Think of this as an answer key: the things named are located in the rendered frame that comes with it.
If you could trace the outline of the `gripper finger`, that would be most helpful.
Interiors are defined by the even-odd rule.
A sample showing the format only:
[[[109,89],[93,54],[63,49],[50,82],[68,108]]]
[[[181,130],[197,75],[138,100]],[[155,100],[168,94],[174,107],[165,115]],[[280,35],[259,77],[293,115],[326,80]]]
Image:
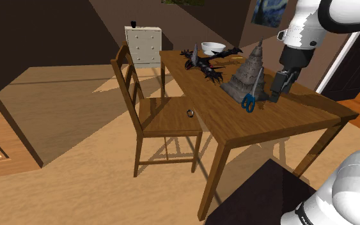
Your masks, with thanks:
[[[279,71],[274,76],[274,80],[271,84],[270,90],[271,90],[271,96],[269,100],[271,102],[276,103],[279,99],[279,96],[285,86],[288,84],[289,80],[289,72],[288,71]]]
[[[297,80],[299,77],[300,71],[296,70],[290,74],[288,79],[284,82],[283,87],[281,89],[282,93],[289,93],[292,84]]]

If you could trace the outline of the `grey tower figure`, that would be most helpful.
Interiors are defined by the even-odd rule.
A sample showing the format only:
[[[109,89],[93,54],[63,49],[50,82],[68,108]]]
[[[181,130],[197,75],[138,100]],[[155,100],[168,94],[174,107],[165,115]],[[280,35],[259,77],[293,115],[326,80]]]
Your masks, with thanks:
[[[269,98],[264,91],[264,67],[262,62],[262,42],[250,53],[246,61],[241,64],[229,82],[222,83],[220,87],[240,104],[247,94],[253,94],[256,101],[264,101]]]

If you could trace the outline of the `wooden table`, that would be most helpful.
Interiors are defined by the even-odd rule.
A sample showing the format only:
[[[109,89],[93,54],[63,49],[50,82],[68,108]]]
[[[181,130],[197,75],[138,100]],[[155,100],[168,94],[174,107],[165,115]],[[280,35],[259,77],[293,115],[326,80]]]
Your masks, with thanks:
[[[161,68],[169,70],[218,143],[198,210],[200,221],[207,216],[231,149],[323,129],[324,134],[293,171],[301,177],[342,128],[358,117],[357,112],[300,84],[294,84],[278,102],[264,102],[262,108],[248,113],[219,85],[206,80],[203,72],[186,70],[180,51],[159,54]]]

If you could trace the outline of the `black dragon figure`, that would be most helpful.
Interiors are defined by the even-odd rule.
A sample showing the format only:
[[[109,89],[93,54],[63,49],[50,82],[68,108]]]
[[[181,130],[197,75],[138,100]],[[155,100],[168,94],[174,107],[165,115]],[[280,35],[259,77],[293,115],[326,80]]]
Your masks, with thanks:
[[[210,60],[216,58],[225,58],[229,55],[243,53],[243,51],[240,48],[234,47],[222,52],[213,51],[213,53],[214,54],[210,57],[201,58],[198,56],[198,47],[197,44],[195,44],[193,51],[182,50],[180,55],[183,55],[188,59],[185,62],[186,70],[189,70],[192,67],[199,67],[200,70],[205,74],[205,78],[210,78],[212,82],[215,82],[215,79],[220,82],[223,81],[222,72],[216,72],[216,67],[213,67],[210,64]]]

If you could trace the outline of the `white bowl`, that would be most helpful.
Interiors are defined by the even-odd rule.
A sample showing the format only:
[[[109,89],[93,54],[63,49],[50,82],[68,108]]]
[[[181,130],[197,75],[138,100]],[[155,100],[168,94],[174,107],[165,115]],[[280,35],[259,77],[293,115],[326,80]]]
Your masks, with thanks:
[[[203,53],[208,56],[213,56],[215,52],[222,52],[226,46],[216,42],[202,42],[201,48]]]

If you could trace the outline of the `dark robot stand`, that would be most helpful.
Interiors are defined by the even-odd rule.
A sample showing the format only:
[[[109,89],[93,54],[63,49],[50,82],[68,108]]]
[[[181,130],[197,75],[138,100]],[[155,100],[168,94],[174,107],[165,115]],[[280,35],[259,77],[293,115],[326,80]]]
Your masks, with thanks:
[[[280,225],[316,190],[274,162],[266,161],[205,220],[204,225]]]

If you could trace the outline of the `wooden chair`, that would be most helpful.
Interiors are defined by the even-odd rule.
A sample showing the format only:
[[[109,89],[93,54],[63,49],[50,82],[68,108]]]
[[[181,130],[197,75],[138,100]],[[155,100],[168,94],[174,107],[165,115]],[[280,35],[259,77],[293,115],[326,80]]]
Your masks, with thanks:
[[[144,97],[126,41],[122,42],[116,57],[111,60],[111,65],[136,130],[134,176],[138,175],[140,165],[153,164],[190,162],[191,171],[195,172],[203,130],[197,117],[191,115],[192,102],[187,97]],[[190,136],[196,137],[192,158],[140,160],[144,138]]]

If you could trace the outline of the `white chest of drawers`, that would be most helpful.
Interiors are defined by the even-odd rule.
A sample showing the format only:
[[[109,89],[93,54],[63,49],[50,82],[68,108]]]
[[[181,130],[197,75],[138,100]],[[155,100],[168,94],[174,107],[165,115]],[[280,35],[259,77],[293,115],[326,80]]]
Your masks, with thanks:
[[[160,67],[161,28],[125,26],[125,37],[136,68]]]

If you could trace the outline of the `blue handled scissors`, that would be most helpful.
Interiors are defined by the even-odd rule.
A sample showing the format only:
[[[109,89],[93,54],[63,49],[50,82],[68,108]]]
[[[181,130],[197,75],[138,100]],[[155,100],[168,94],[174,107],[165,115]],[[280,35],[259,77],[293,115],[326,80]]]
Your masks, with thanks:
[[[252,88],[251,92],[246,94],[242,100],[241,106],[248,113],[251,113],[254,110],[255,103],[256,103],[256,89],[257,89],[258,81],[262,74],[263,74],[263,67],[260,68],[260,71],[256,77],[256,80],[253,84],[253,88]]]

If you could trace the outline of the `blue wall picture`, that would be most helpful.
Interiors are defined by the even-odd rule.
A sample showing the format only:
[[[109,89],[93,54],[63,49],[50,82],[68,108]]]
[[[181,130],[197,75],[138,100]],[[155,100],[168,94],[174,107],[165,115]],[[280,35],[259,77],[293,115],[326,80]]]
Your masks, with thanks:
[[[279,27],[287,3],[288,0],[256,0],[251,23]]]

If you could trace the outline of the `dark door with white frame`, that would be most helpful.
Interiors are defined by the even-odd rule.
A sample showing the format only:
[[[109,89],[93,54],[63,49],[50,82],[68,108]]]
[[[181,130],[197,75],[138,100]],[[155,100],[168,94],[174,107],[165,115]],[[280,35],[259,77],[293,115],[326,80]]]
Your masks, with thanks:
[[[339,54],[317,93],[335,101],[354,99],[360,93],[360,33]]]

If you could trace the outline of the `green wall picture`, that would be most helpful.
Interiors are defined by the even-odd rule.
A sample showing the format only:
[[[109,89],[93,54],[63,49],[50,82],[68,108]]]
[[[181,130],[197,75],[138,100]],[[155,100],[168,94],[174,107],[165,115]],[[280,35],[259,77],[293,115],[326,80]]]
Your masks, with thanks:
[[[205,0],[160,0],[163,4],[175,4],[182,6],[204,6]]]

